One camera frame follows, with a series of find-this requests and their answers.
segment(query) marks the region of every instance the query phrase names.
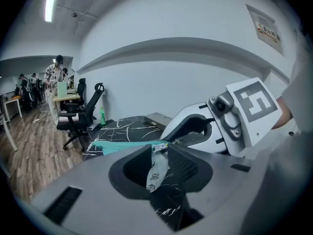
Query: chair headrest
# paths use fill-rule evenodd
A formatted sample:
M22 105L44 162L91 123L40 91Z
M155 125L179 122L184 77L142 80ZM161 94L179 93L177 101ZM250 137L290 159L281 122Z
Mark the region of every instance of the chair headrest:
M96 92L103 92L104 91L104 86L103 86L103 83L97 83L95 86L94 86L94 89Z

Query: person in patterned shirt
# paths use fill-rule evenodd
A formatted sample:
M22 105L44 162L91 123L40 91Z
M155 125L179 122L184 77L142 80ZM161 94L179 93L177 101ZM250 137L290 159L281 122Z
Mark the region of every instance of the person in patterned shirt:
M50 65L44 76L45 84L45 101L49 105L49 109L55 125L59 122L58 109L60 108L59 103L53 102L53 99L57 93L57 82L63 80L61 64L63 63L63 56L58 55L55 59L55 63Z

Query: green box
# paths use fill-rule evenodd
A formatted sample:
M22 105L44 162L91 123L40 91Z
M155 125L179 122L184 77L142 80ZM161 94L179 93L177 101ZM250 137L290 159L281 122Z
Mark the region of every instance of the green box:
M58 97L65 97L67 95L67 82L58 82Z

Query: wooden floor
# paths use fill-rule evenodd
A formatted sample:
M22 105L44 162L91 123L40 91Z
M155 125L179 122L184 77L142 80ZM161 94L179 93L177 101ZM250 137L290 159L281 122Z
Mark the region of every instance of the wooden floor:
M12 191L27 202L47 184L81 163L83 157L77 139L68 146L68 150L62 149L68 139L67 132L57 130L51 117L33 122L44 114L51 115L46 104L39 105L28 114L22 111L23 118L16 115L7 122L18 148L16 152L3 126L0 126L0 157L12 175Z

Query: teal fabric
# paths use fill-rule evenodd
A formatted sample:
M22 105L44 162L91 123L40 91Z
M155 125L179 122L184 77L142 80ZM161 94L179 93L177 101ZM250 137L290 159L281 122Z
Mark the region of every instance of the teal fabric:
M92 145L95 145L102 149L103 155L108 155L116 151L128 149L130 147L140 145L159 145L162 143L169 143L165 141L147 141L147 142L110 142L110 141L94 141Z

